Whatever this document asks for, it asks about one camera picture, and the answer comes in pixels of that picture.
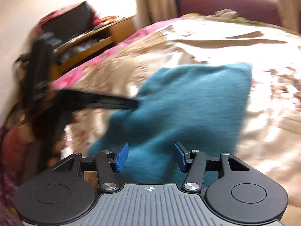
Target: beige curtain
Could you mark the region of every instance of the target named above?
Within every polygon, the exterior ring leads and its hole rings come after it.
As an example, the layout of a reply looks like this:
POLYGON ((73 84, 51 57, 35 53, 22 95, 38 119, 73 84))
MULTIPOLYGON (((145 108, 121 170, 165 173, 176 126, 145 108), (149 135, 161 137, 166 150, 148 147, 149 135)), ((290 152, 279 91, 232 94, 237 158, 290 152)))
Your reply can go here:
POLYGON ((284 27, 300 32, 301 0, 277 0, 284 27))
POLYGON ((176 0, 147 0, 153 23, 177 17, 176 0))

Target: teal fabric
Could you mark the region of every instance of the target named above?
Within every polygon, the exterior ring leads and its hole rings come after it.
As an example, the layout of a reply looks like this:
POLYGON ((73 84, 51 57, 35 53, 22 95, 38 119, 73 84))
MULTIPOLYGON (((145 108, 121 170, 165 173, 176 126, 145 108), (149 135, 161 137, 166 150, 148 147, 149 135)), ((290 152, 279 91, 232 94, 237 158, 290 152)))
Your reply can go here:
MULTIPOLYGON (((105 135, 88 149, 93 156, 129 144, 121 183, 177 183, 181 173, 173 160, 173 143, 208 156, 233 152, 251 87, 246 63, 161 68, 140 88, 136 110, 115 112, 105 135)), ((217 177, 207 177, 207 183, 217 177)))

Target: gray ribbed base plate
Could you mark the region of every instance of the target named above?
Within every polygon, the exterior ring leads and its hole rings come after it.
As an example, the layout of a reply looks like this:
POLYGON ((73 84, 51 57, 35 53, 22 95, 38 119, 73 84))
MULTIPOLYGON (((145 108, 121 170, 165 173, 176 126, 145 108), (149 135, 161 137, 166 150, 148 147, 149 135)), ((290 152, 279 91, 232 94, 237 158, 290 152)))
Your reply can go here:
MULTIPOLYGON (((85 216, 66 226, 233 226, 213 214, 195 194, 175 184, 126 184, 113 194, 103 194, 85 216)), ((269 226, 281 226, 278 221, 269 226)))

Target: silver screw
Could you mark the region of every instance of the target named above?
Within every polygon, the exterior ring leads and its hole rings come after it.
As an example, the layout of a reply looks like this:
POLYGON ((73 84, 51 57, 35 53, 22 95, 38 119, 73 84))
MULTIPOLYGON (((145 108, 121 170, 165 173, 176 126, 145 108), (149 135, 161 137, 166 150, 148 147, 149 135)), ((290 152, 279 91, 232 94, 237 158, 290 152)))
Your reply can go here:
POLYGON ((199 185, 195 182, 188 182, 184 185, 184 188, 188 190, 196 190, 199 188, 199 185))
POLYGON ((113 182, 105 182, 101 187, 105 190, 113 190, 117 188, 117 185, 113 182))

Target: maroon wall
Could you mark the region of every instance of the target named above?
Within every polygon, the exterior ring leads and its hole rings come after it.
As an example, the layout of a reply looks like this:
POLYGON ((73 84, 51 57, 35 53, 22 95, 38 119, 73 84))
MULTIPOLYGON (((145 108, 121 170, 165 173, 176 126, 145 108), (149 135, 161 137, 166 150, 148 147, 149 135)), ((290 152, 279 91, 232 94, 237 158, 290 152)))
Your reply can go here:
POLYGON ((179 16, 187 13, 210 15, 227 8, 248 20, 282 26, 277 4, 268 0, 180 0, 178 3, 179 16))

